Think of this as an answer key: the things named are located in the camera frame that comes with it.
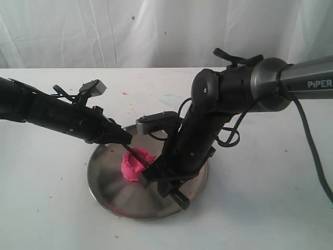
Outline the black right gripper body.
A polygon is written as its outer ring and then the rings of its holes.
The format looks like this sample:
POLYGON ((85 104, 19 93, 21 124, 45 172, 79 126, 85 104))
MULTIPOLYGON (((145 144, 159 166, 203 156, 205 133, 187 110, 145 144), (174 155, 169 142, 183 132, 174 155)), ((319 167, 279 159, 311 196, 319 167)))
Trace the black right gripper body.
POLYGON ((157 180, 189 180, 210 156, 215 138, 224 125, 222 112, 189 109, 181 119, 174 111, 157 114, 157 124, 168 138, 156 160, 157 180))

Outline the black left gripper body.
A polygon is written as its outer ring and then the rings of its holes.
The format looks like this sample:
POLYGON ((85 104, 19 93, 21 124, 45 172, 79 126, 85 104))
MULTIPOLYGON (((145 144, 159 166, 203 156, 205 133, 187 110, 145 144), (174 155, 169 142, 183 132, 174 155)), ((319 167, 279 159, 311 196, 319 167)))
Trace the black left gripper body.
POLYGON ((53 97, 37 96, 31 106, 31 123, 92 144, 108 131, 100 109, 80 108, 53 97))

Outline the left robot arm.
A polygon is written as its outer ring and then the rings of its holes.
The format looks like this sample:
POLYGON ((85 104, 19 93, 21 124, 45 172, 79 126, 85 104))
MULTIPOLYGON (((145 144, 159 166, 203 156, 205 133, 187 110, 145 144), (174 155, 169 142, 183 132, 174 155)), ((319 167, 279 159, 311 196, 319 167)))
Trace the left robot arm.
POLYGON ((1 78, 1 119, 57 131, 88 144, 129 145, 132 135, 99 106, 87 107, 87 100, 102 95, 106 86, 98 79, 85 83, 77 95, 54 85, 55 94, 46 94, 15 79, 1 78))

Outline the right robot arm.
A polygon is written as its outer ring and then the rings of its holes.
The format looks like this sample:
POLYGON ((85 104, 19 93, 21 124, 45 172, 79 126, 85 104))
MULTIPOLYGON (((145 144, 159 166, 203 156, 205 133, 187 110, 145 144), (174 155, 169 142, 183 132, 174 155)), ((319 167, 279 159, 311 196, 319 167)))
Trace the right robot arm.
POLYGON ((216 48, 217 57, 230 62, 224 71, 201 70, 191 86, 190 107, 184 118, 177 112, 139 118, 141 134, 163 130, 167 138, 161 155, 139 176, 142 186, 157 182, 161 196, 188 200, 180 187, 198 175, 214 153, 213 143, 234 116, 284 110, 302 99, 332 98, 332 57, 289 64, 279 58, 231 56, 216 48))

